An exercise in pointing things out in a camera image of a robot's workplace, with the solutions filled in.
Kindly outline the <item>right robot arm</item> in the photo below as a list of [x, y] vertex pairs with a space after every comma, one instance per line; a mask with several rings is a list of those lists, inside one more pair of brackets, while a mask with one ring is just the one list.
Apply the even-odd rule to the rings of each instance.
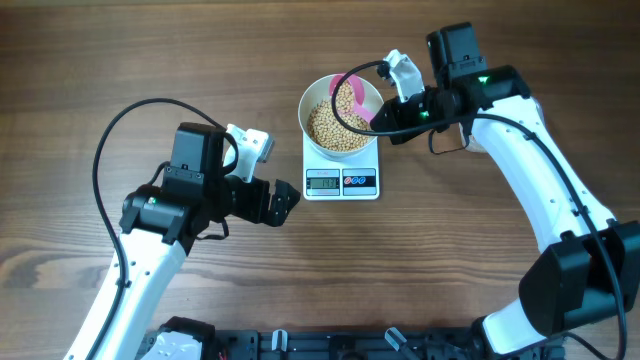
[[638, 223], [619, 222], [586, 189], [549, 135], [529, 86], [510, 65], [488, 66], [470, 24], [435, 31], [427, 45], [434, 86], [398, 51], [378, 64], [397, 96], [372, 129], [397, 145], [458, 124], [464, 143], [481, 146], [503, 173], [540, 252], [516, 300], [477, 322], [477, 355], [515, 355], [612, 317], [625, 329], [639, 291]]

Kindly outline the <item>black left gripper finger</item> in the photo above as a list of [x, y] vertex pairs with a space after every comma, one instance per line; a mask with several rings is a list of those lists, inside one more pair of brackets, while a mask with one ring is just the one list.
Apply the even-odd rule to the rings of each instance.
[[273, 208], [294, 208], [300, 201], [301, 193], [291, 184], [277, 179], [272, 196]]
[[280, 227], [286, 221], [289, 209], [284, 202], [272, 202], [264, 223], [271, 227]]

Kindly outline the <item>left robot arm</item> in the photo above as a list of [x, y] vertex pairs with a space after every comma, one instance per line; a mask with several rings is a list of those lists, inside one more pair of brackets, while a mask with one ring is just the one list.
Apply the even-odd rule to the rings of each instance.
[[178, 127], [161, 185], [143, 184], [124, 200], [117, 251], [67, 358], [134, 358], [162, 294], [211, 223], [233, 215], [284, 224], [299, 192], [254, 175], [273, 145], [268, 133], [233, 124]]

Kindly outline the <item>pink measuring scoop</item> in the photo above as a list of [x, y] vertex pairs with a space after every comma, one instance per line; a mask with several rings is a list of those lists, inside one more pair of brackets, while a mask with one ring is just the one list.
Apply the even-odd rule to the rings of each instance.
[[[336, 74], [331, 79], [331, 82], [329, 84], [330, 96], [334, 94], [336, 86], [339, 80], [343, 76], [344, 76], [344, 73]], [[364, 107], [364, 100], [365, 100], [366, 94], [365, 94], [365, 88], [362, 83], [362, 80], [358, 76], [352, 75], [347, 79], [347, 82], [349, 83], [351, 87], [351, 92], [353, 94], [353, 105], [351, 106], [351, 109], [348, 110], [348, 113], [354, 113], [359, 117], [361, 117], [365, 122], [370, 123], [371, 120], [374, 118], [374, 114]]]

